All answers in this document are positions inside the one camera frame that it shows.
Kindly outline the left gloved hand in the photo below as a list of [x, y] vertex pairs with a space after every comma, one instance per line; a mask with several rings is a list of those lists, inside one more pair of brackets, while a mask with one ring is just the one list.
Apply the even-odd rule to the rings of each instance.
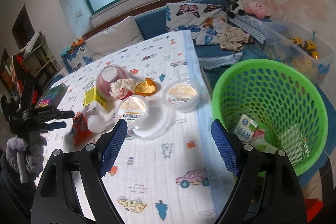
[[42, 172], [46, 145], [46, 138], [37, 132], [31, 132], [28, 141], [18, 136], [7, 141], [6, 160], [22, 184], [34, 182]]

